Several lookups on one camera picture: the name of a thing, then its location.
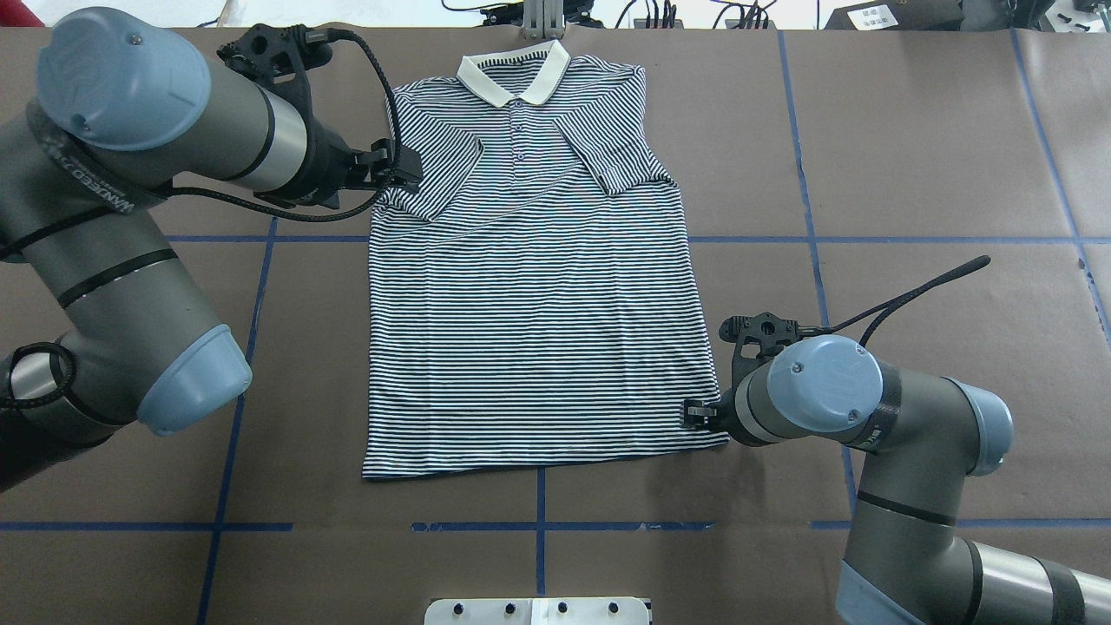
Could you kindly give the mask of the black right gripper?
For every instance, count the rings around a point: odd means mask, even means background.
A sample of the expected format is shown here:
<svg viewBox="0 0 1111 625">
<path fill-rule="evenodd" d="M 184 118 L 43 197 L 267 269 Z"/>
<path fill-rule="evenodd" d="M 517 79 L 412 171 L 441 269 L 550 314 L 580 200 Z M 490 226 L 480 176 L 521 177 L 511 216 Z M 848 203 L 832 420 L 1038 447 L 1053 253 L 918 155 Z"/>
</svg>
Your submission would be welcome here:
<svg viewBox="0 0 1111 625">
<path fill-rule="evenodd" d="M 719 401 L 684 400 L 682 420 L 687 430 L 725 432 L 734 442 L 749 443 L 745 426 L 738 414 L 735 391 L 722 392 Z"/>
</svg>

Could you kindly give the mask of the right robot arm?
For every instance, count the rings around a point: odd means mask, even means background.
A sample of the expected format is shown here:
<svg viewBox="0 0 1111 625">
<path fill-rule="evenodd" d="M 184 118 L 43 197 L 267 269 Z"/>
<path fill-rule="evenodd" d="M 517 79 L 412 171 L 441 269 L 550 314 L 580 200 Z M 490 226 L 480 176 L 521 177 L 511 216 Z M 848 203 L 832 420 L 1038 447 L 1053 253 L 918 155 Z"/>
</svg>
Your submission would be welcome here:
<svg viewBox="0 0 1111 625">
<path fill-rule="evenodd" d="M 851 337 L 805 337 L 718 401 L 687 400 L 690 430 L 759 447 L 822 437 L 865 453 L 838 574 L 845 624 L 1107 624 L 1108 579 L 957 536 L 968 477 L 1015 438 L 1004 401 L 875 359 Z"/>
</svg>

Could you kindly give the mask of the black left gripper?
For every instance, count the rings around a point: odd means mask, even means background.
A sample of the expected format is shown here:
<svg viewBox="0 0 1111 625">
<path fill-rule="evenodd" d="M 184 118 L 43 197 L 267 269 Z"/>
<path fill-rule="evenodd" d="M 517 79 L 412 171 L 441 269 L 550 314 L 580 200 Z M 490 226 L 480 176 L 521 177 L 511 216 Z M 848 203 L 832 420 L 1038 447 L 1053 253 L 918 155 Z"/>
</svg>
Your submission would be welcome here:
<svg viewBox="0 0 1111 625">
<path fill-rule="evenodd" d="M 340 209 L 339 191 L 344 185 L 348 190 L 374 193 L 388 188 L 419 193 L 424 167 L 421 155 L 412 148 L 392 139 L 378 139 L 368 150 L 356 151 L 353 157 L 346 139 L 320 120 L 310 119 L 306 130 L 306 159 L 291 179 L 294 206 Z M 349 173 L 352 164 L 357 171 Z"/>
</svg>

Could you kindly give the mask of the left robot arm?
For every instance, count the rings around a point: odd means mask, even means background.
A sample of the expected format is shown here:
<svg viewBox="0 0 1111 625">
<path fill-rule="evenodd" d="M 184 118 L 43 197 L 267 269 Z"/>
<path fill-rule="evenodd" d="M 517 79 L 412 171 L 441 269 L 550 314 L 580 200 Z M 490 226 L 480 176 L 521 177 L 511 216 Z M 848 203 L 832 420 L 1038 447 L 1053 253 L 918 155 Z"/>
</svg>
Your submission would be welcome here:
<svg viewBox="0 0 1111 625">
<path fill-rule="evenodd" d="M 3 261 L 36 269 L 71 321 L 3 359 L 3 488 L 103 444 L 127 424 L 186 430 L 246 394 L 253 372 L 151 210 L 198 195 L 298 222 L 358 216 L 342 190 L 419 190 L 391 135 L 367 150 L 313 112 L 308 71 L 357 33 L 253 26 L 203 56 L 107 7 L 66 16 L 40 51 L 36 95 L 3 125 Z"/>
</svg>

